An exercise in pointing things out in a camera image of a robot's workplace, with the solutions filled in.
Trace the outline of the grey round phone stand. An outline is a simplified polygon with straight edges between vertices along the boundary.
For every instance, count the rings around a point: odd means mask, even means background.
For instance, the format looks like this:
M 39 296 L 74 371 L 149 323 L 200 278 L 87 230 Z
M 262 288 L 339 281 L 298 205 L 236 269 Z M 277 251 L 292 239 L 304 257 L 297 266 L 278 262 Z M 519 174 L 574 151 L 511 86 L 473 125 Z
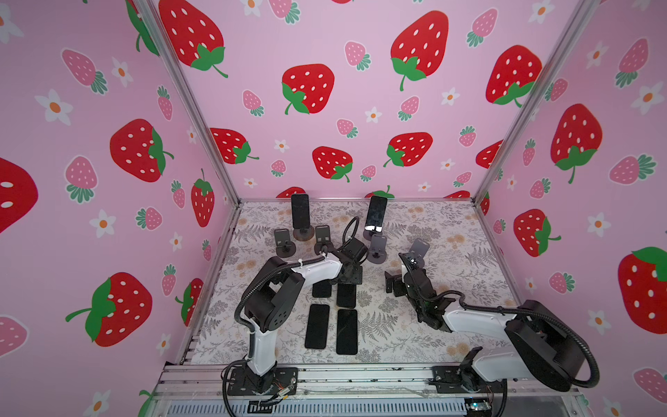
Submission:
M 281 258 L 292 257 L 296 253 L 295 243 L 289 229 L 274 230 L 275 253 Z

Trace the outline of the grey stand right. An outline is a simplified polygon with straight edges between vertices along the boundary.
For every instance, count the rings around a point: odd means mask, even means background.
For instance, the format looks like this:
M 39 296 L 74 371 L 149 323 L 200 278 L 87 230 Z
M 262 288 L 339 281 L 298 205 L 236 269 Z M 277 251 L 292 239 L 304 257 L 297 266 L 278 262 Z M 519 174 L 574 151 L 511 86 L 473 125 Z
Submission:
M 409 254 L 411 254 L 413 258 L 423 261 L 429 248 L 430 244 L 428 242 L 421 238 L 415 238 L 409 250 Z

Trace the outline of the aluminium corner post left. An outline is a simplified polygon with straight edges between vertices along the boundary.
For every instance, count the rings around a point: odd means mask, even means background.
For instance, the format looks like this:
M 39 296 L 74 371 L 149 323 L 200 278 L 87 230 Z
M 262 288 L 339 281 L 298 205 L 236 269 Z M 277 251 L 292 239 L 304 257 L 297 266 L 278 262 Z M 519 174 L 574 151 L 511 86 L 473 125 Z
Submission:
M 157 6 L 153 1 L 139 0 L 137 7 L 142 13 L 144 24 L 147 27 L 149 35 L 152 37 L 156 48 L 158 48 L 164 65 L 170 74 L 172 82 L 175 85 L 178 95 L 183 102 L 188 116 L 195 128 L 203 148 L 206 151 L 208 159 L 215 170 L 215 173 L 226 191 L 231 204 L 235 209 L 241 205 L 241 198 L 239 198 L 230 176 L 225 169 L 225 163 L 222 161 L 219 150 L 215 144 L 212 134 L 206 124 L 203 113 L 196 102 L 189 83 L 183 74 L 181 63 L 177 59 L 175 52 L 171 46 L 168 35 L 160 20 Z

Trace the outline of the aluminium corner post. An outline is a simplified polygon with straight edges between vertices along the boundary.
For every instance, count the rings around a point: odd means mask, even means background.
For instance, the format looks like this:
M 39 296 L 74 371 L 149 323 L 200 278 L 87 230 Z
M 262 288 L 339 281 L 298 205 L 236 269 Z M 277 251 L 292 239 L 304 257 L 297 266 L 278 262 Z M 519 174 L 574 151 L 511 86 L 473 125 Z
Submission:
M 566 63 L 569 54 L 576 46 L 579 38 L 585 31 L 587 24 L 589 24 L 598 7 L 599 1 L 594 0 L 582 0 L 577 3 L 576 8 L 573 10 L 571 17 L 563 29 L 563 32 L 559 36 L 557 43 L 555 43 L 551 55 L 544 64 L 535 86 L 528 95 L 528 99 L 526 99 L 522 109 L 512 122 L 512 125 L 504 138 L 504 142 L 493 160 L 490 170 L 488 170 L 483 182 L 479 186 L 477 194 L 472 198 L 474 208 L 481 208 L 483 198 L 491 189 L 500 169 L 512 153 L 512 148 L 516 145 L 516 142 L 526 130 L 527 125 L 531 122 L 533 111 L 540 107 L 543 95 L 550 85 L 552 78 L 557 76 L 562 66 Z
M 215 173 L 226 191 L 231 204 L 235 209 L 241 205 L 241 198 L 239 198 L 230 176 L 225 169 L 225 163 L 222 161 L 219 150 L 215 144 L 212 134 L 206 124 L 203 113 L 196 102 L 189 83 L 183 74 L 181 63 L 177 59 L 175 52 L 171 46 L 168 35 L 160 20 L 157 6 L 153 1 L 139 0 L 137 7 L 142 13 L 144 24 L 147 27 L 149 35 L 152 37 L 156 48 L 158 48 L 164 65 L 170 74 L 172 82 L 175 85 L 178 95 L 183 102 L 188 116 L 195 128 L 203 148 L 206 151 L 208 159 L 215 170 Z

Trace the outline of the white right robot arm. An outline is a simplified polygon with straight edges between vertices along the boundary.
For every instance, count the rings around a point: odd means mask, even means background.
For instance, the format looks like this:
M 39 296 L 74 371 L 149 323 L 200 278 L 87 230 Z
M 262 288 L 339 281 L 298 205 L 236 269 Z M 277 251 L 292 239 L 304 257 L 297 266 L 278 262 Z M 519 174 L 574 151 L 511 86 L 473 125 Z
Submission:
M 401 253 L 401 272 L 385 274 L 395 297 L 405 297 L 417 320 L 446 333 L 485 335 L 499 349 L 471 349 L 444 382 L 477 393 L 495 382 L 535 380 L 557 392 L 591 389 L 600 368 L 587 342 L 543 304 L 528 300 L 516 308 L 473 305 L 458 290 L 436 293 L 421 255 Z

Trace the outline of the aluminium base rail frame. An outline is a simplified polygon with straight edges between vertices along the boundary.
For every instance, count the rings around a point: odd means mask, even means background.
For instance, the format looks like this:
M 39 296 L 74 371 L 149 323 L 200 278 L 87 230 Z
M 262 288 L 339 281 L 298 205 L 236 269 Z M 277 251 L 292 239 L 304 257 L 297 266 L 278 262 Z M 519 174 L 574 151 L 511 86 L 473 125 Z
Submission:
M 591 416 L 572 389 L 552 391 L 532 380 L 495 383 L 477 394 L 433 384 L 434 364 L 296 366 L 290 392 L 223 397 L 222 366 L 167 366 L 142 416 Z

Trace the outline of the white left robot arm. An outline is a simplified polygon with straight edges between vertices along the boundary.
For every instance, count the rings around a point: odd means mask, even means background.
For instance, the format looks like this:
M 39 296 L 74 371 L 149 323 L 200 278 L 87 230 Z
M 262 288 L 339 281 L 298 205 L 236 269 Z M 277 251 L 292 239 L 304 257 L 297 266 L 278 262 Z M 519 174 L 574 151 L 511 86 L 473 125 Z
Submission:
M 285 262 L 273 256 L 241 295 L 234 320 L 249 331 L 245 363 L 252 375 L 264 377 L 277 364 L 277 330 L 291 315 L 302 290 L 317 283 L 362 283 L 368 247 L 350 238 L 340 248 L 317 257 Z

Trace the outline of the aluminium corner post right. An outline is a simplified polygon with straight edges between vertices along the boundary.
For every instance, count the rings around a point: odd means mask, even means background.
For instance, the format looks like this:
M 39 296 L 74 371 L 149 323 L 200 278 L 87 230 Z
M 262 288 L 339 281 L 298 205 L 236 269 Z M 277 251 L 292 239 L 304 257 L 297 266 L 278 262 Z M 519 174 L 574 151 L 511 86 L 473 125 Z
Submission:
M 544 64 L 535 86 L 528 95 L 528 99 L 526 99 L 522 109 L 512 122 L 512 125 L 504 138 L 504 142 L 493 160 L 490 170 L 488 170 L 483 182 L 479 186 L 477 194 L 472 198 L 474 208 L 481 208 L 483 198 L 491 189 L 500 169 L 512 153 L 512 148 L 516 145 L 516 142 L 526 130 L 527 125 L 531 122 L 533 111 L 540 107 L 543 95 L 550 85 L 552 78 L 557 76 L 562 66 L 566 63 L 569 54 L 576 46 L 579 38 L 585 31 L 587 24 L 589 24 L 598 7 L 599 1 L 594 0 L 582 0 L 577 3 L 576 8 L 573 10 L 571 17 L 563 29 L 563 32 L 559 36 L 557 43 L 555 43 L 551 55 Z

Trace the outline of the green edged black phone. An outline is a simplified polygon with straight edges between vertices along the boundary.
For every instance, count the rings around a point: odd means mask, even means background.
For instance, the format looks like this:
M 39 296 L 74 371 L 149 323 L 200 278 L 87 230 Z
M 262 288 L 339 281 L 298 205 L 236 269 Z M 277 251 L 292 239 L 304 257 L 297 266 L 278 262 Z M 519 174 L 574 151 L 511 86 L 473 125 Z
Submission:
M 383 196 L 371 196 L 365 222 L 365 231 L 371 234 L 382 232 L 388 199 Z

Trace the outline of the grey stand far centre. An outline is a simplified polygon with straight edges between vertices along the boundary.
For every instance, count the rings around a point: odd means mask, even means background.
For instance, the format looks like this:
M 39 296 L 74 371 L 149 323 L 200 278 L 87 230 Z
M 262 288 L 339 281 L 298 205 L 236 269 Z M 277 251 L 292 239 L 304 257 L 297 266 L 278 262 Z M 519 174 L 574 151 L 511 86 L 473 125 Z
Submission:
M 373 237 L 376 236 L 376 235 L 377 235 L 376 232 L 372 232 L 372 231 L 369 231 L 369 230 L 364 230 L 364 232 L 363 232 L 363 237 L 370 242 L 372 241 Z

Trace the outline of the silver edged black phone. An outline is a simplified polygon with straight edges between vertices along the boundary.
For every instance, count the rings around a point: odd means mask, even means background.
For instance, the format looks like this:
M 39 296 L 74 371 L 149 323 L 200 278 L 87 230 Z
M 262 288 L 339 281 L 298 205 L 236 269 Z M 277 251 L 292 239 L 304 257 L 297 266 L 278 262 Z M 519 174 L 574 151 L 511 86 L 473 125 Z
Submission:
M 358 312 L 355 309 L 340 309 L 337 314 L 336 353 L 358 354 Z

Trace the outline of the purple edged black phone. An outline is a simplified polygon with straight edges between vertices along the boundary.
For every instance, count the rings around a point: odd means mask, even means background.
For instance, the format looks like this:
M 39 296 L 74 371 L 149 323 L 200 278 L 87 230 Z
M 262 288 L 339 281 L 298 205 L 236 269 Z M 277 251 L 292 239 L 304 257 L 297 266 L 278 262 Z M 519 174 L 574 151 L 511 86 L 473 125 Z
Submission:
M 305 336 L 306 349 L 324 349 L 328 340 L 330 307 L 312 304 L 309 309 Z

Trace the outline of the wooden base phone stand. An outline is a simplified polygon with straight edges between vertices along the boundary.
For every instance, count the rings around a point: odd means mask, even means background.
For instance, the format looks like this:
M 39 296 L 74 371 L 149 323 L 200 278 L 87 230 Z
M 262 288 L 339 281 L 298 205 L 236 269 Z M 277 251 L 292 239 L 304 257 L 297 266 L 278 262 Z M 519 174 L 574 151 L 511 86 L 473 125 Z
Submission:
M 293 230 L 293 237 L 296 241 L 307 242 L 314 238 L 314 227 L 300 228 Z

